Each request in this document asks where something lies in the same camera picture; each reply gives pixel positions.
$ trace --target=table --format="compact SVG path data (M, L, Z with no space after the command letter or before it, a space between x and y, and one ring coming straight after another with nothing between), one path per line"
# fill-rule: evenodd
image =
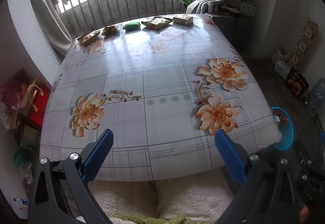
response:
M222 166L216 128L248 153L279 141L248 67L208 16L193 16L190 26L125 31L125 22L87 47L74 41L50 94L40 157L66 159L109 128L114 144L97 179L147 181Z

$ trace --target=fluffy cushion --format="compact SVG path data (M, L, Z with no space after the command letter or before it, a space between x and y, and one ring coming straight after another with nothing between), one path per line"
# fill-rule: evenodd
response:
M185 215L195 221L215 222L233 195L219 168L195 175L155 181L159 218Z
M152 182L92 181L88 187L106 215L158 217L157 194Z

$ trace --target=blue basket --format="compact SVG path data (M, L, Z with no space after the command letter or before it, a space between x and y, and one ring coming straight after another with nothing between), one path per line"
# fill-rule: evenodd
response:
M273 145L278 150L287 150L291 147L292 143L294 142L294 126L287 112L285 112L282 108L279 107L271 108L271 110L274 109L280 110L289 119L289 122L282 129L280 129L282 139L279 142L274 143Z

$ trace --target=silver screw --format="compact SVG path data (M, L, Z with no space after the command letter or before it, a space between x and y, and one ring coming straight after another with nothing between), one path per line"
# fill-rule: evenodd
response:
M257 161L258 160L258 156L256 154L251 154L251 156L249 158L251 160L253 160L253 161Z
M288 163L288 160L285 159L285 158L282 158L280 161L281 161L282 164L287 164Z
M48 159L47 158L42 158L41 160L40 160L40 163L41 164L46 164L48 162Z
M71 160L77 160L78 159L78 157L79 157L79 154L77 154L77 153L72 153L72 154L70 154L70 159Z

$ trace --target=green package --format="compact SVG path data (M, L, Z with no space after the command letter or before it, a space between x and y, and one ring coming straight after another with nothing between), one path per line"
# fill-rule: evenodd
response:
M139 22L129 22L124 25L123 29L134 29L134 28L138 28L138 27L140 27Z

